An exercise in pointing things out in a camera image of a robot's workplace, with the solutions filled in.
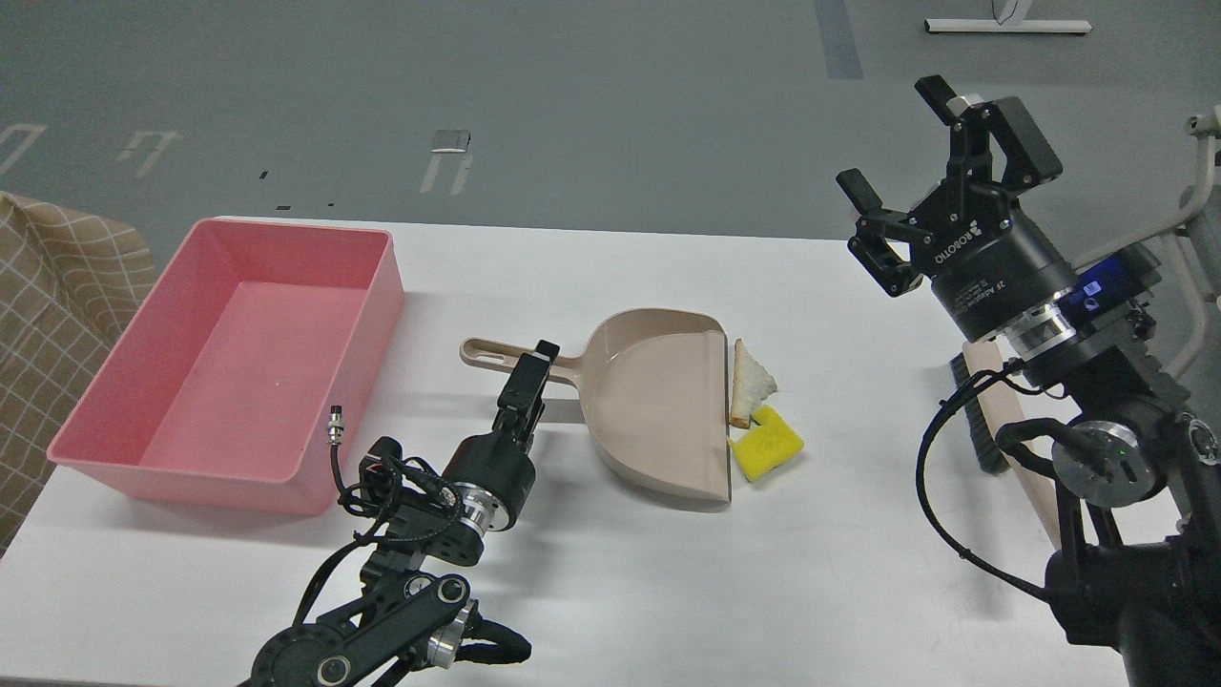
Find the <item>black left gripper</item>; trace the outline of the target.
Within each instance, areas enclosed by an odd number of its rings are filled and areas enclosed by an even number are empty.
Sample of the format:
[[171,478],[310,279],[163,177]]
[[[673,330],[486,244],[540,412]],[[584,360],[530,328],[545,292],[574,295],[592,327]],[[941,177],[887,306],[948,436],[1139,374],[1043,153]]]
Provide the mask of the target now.
[[462,441],[442,478],[462,495],[462,519],[476,533],[512,528],[535,486],[530,458],[545,392],[560,347],[537,340],[518,358],[497,399],[492,431]]

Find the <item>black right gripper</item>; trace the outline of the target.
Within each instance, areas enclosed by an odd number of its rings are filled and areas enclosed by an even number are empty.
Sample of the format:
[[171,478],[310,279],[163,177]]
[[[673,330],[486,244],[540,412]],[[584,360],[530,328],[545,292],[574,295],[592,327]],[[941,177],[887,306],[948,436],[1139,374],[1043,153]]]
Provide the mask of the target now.
[[[1076,286],[1070,264],[1013,193],[1060,177],[1063,162],[1020,96],[958,94],[941,74],[913,87],[949,129],[947,179],[911,217],[885,207],[860,168],[838,173],[858,214],[849,253],[893,299],[927,275],[966,340],[993,338]],[[951,181],[971,183],[954,198]],[[912,246],[911,260],[899,256],[894,240]]]

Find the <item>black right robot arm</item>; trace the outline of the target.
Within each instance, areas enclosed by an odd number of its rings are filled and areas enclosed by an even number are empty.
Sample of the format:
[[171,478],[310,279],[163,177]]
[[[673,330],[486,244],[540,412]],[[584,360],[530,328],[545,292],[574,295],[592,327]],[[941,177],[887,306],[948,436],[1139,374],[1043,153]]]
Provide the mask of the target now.
[[[1063,173],[1024,103],[958,94],[940,74],[915,88],[949,131],[945,174],[908,212],[885,207],[858,168],[838,174],[858,214],[849,251],[888,297],[929,279],[966,340],[1015,351],[941,401],[916,462],[921,511],[965,561],[1046,604],[1067,642],[1116,650],[1129,686],[1216,686],[1219,438],[1147,347],[1155,322],[1140,295],[1158,259],[1145,239],[1122,239],[1073,268],[1020,204]],[[927,495],[941,427],[1017,373],[1024,394],[1060,388],[1081,410],[994,433],[1002,456],[1054,487],[1060,547],[1043,584],[961,544]]]

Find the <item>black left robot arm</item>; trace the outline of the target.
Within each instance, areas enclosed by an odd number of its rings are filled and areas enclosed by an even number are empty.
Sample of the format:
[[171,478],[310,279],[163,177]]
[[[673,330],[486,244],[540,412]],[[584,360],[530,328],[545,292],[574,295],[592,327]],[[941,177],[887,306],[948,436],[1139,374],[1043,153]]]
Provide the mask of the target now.
[[254,656],[249,686],[397,686],[455,663],[527,661],[523,635],[484,613],[469,581],[429,574],[429,558],[471,567],[490,531],[513,527],[535,486],[530,458],[559,347],[540,340],[512,365],[488,433],[462,441],[442,470],[375,441],[353,483],[341,478],[341,408],[331,409],[331,473],[339,506],[370,519],[319,565],[291,625]]

